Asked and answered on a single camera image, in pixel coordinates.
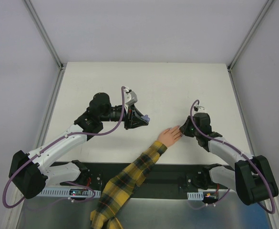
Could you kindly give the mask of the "purple nail polish bottle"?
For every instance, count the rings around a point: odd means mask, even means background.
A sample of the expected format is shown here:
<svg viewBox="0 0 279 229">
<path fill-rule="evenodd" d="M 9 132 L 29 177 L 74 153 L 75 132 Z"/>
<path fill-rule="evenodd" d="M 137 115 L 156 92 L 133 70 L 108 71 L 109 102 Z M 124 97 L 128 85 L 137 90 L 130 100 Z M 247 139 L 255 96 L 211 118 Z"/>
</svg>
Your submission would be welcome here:
<svg viewBox="0 0 279 229">
<path fill-rule="evenodd" d="M 141 118 L 147 123 L 150 122 L 150 117 L 148 115 L 141 116 Z"/>
</svg>

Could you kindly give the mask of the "yellow plaid sleeve forearm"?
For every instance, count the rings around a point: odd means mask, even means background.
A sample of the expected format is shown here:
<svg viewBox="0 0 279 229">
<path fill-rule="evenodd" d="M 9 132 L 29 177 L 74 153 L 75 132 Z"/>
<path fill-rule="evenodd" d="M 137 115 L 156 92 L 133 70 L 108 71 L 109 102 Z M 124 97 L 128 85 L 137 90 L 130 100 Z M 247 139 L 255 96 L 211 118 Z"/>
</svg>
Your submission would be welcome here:
<svg viewBox="0 0 279 229">
<path fill-rule="evenodd" d="M 166 150 L 167 147 L 165 145 L 155 141 L 134 162 L 106 183 L 99 198 L 97 208 L 90 214 L 90 228 L 123 228 L 116 214 L 143 184 L 160 156 Z"/>
</svg>

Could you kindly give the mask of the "mannequin hand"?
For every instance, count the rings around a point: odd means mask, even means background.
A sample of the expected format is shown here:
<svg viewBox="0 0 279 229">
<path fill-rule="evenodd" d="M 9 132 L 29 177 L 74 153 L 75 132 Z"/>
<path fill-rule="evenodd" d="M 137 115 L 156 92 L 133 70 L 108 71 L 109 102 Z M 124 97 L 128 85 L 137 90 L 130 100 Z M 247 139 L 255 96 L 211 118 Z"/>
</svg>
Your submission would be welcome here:
<svg viewBox="0 0 279 229">
<path fill-rule="evenodd" d="M 157 141 L 165 145 L 166 147 L 171 147 L 174 145 L 180 138 L 182 133 L 180 131 L 180 126 L 168 128 L 160 133 L 157 138 Z"/>
</svg>

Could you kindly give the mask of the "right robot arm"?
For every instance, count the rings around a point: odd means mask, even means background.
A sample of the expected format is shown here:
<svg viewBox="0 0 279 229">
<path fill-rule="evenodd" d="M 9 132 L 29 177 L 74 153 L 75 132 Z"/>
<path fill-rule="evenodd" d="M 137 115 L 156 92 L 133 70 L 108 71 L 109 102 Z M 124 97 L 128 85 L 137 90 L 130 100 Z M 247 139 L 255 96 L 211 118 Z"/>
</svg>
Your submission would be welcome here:
<svg viewBox="0 0 279 229">
<path fill-rule="evenodd" d="M 180 131 L 184 136 L 195 138 L 200 147 L 230 166 L 206 166 L 203 175 L 196 179 L 199 188 L 212 188 L 221 184 L 235 191 L 245 205 L 267 199 L 272 206 L 275 205 L 274 198 L 278 196 L 279 190 L 266 157 L 245 153 L 227 142 L 221 134 L 212 131 L 207 113 L 189 115 Z"/>
</svg>

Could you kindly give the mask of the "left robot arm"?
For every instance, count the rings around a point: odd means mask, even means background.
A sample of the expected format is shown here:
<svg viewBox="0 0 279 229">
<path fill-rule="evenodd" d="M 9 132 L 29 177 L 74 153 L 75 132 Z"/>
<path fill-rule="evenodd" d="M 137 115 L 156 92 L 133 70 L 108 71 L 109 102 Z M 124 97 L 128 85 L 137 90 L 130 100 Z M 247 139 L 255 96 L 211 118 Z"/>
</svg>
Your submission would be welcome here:
<svg viewBox="0 0 279 229">
<path fill-rule="evenodd" d="M 62 166 L 53 163 L 94 136 L 103 136 L 104 122 L 123 123 L 126 130 L 147 126 L 150 118 L 136 108 L 136 102 L 136 93 L 128 89 L 123 89 L 122 104 L 118 106 L 111 105 L 108 94 L 95 94 L 86 111 L 64 133 L 40 148 L 13 155 L 9 181 L 26 199 L 37 196 L 47 186 L 66 181 L 84 185 L 88 169 L 81 162 L 74 160 Z"/>
</svg>

